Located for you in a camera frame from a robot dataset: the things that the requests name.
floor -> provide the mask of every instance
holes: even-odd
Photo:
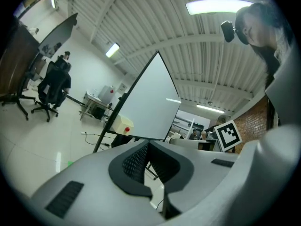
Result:
[[[31,88],[24,94],[38,98]],[[65,169],[69,161],[92,153],[94,145],[86,143],[81,132],[100,134],[103,122],[89,116],[80,121],[81,106],[70,99],[64,101],[58,108],[59,116],[53,115],[50,122],[46,122],[43,111],[30,113],[38,106],[32,100],[24,99],[21,104],[29,113],[28,121],[17,105],[0,106],[0,165],[11,186],[31,197],[43,183]],[[115,137],[108,133],[106,136],[110,138],[106,137],[103,143],[108,144]],[[95,135],[87,136],[90,143],[97,139]],[[156,208],[163,199],[163,185],[147,171],[145,185],[153,192],[150,203]]]

office chair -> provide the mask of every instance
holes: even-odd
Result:
[[[58,117],[58,112],[50,108],[50,104],[55,104],[57,102],[58,95],[62,90],[62,85],[66,79],[67,73],[57,68],[53,62],[50,62],[45,79],[38,85],[40,102],[36,101],[35,104],[39,104],[40,107],[33,109],[31,113],[39,110],[45,110],[48,116],[47,122],[50,121],[49,111],[52,111],[55,113],[55,116]]]

brick wall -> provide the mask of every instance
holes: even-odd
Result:
[[[234,120],[243,142],[236,146],[235,153],[240,153],[245,143],[257,140],[267,130],[267,97],[262,98],[250,110]]]

mesh chair back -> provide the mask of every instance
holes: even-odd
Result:
[[[44,98],[46,104],[56,103],[59,93],[62,91],[63,83],[68,78],[68,73],[54,66],[53,62],[50,62],[47,68],[47,74],[45,79],[38,86],[39,97]],[[44,89],[49,86],[47,94]]]

white corrugated ceiling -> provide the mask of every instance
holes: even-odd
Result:
[[[63,16],[79,14],[77,29],[101,52],[120,45],[110,60],[123,73],[137,77],[159,50],[185,111],[211,101],[233,115],[264,85],[264,64],[250,46],[224,42],[220,24],[235,14],[189,15],[185,4],[194,0],[55,1]]]

